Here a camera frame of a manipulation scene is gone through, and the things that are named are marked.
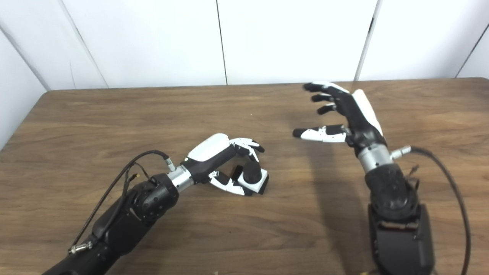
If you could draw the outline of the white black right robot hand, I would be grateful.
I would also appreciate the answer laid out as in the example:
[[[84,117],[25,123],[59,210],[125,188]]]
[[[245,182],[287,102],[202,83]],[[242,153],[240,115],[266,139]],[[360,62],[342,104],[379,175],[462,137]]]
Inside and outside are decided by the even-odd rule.
[[[317,113],[324,115],[337,112],[347,120],[347,125],[335,124],[307,129],[294,129],[295,138],[340,143],[344,142],[353,148],[358,155],[363,149],[382,144],[387,146],[383,131],[370,101],[362,89],[349,92],[341,86],[327,81],[314,81],[303,85],[303,89],[314,92],[313,102],[328,101],[318,108]]]

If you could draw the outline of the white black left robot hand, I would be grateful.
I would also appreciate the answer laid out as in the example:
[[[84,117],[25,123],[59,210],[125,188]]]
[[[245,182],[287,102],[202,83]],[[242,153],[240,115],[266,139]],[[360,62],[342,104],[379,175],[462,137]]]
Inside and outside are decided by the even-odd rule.
[[[264,152],[264,148],[253,139],[229,139],[224,133],[216,133],[191,150],[180,167],[192,184],[210,183],[240,196],[263,194],[269,174],[262,169],[257,152]],[[238,155],[246,155],[250,162],[237,165],[232,176],[218,170]]]

